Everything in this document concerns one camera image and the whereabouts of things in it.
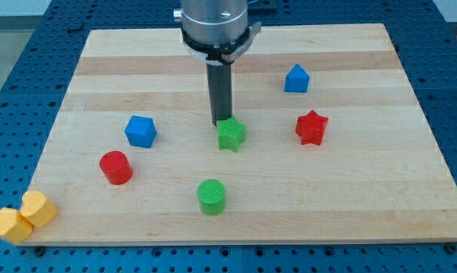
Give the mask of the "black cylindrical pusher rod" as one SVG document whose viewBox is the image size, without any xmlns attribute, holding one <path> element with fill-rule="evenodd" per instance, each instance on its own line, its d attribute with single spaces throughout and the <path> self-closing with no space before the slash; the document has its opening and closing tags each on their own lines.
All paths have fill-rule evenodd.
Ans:
<svg viewBox="0 0 457 273">
<path fill-rule="evenodd" d="M 232 66 L 224 64 L 206 66 L 212 123 L 232 116 Z"/>
</svg>

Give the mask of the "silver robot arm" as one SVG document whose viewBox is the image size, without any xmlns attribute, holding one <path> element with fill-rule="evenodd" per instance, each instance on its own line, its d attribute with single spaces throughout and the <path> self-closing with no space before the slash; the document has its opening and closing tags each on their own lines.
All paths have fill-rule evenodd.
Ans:
<svg viewBox="0 0 457 273">
<path fill-rule="evenodd" d="M 252 45 L 261 23 L 248 24 L 245 0 L 181 0 L 173 11 L 188 53 L 206 64 L 212 122 L 232 116 L 232 64 Z"/>
</svg>

